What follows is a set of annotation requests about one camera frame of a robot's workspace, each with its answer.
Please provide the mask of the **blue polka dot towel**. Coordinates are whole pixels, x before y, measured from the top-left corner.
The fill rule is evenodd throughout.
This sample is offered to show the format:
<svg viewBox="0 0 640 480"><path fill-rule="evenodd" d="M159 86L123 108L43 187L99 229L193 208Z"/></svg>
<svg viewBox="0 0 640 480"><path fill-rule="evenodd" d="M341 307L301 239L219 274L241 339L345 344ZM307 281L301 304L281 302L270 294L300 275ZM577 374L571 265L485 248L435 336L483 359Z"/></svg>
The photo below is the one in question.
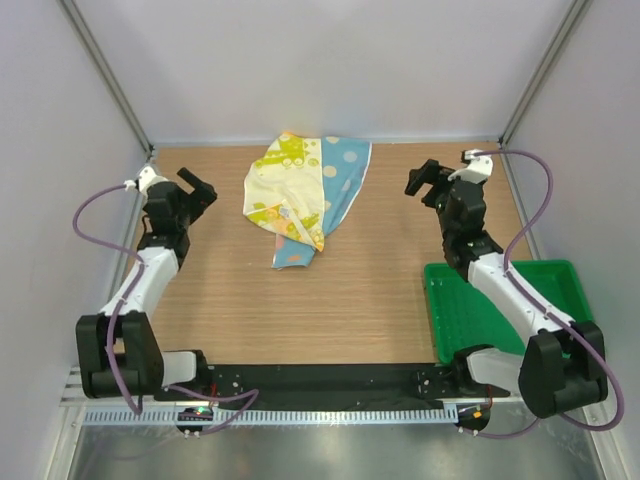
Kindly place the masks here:
<svg viewBox="0 0 640 480"><path fill-rule="evenodd" d="M323 233L328 237L349 213L366 178L371 160L370 141L346 137L322 138L324 189ZM308 267L316 251L309 245L277 236L272 267Z"/></svg>

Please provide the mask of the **yellow green printed towel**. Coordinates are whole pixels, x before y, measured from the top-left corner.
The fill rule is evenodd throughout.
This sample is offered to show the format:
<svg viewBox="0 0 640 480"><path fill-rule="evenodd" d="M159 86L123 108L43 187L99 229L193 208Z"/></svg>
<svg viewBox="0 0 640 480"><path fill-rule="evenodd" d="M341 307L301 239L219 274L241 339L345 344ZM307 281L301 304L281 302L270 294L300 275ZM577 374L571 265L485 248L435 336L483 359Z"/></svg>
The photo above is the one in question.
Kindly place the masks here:
<svg viewBox="0 0 640 480"><path fill-rule="evenodd" d="M324 249L322 141L285 132L244 179L243 215L258 227Z"/></svg>

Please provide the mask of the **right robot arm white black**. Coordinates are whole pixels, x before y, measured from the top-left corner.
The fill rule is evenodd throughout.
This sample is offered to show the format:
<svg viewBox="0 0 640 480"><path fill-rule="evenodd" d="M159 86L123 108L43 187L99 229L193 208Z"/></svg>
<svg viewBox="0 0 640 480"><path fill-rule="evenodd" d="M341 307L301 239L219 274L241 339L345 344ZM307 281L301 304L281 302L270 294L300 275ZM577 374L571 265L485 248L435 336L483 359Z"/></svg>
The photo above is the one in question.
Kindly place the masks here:
<svg viewBox="0 0 640 480"><path fill-rule="evenodd" d="M435 210L447 264L487 298L523 341L518 356L482 346L450 372L453 389L472 396L485 384L519 395L540 419L608 397L604 336L592 321L577 322L536 290L513 266L508 251L485 228L484 185L492 154L478 149L452 169L429 159L409 172L405 192L429 188L422 203Z"/></svg>

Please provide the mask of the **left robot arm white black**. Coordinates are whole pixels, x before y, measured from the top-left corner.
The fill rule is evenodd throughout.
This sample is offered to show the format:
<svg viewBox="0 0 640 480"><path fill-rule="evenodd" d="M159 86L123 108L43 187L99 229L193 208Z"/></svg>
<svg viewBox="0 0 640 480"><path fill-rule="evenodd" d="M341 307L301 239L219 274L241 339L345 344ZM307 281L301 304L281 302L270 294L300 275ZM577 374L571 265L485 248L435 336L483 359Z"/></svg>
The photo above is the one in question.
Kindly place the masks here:
<svg viewBox="0 0 640 480"><path fill-rule="evenodd" d="M120 186L142 196L146 229L135 249L119 249L134 265L118 291L99 312L81 316L76 324L82 388L89 398L121 397L139 410L144 396L171 398L179 389L199 400L211 390L204 353L161 351L150 323L186 259L189 227L217 199L214 187L188 169L177 174L190 191L151 165Z"/></svg>

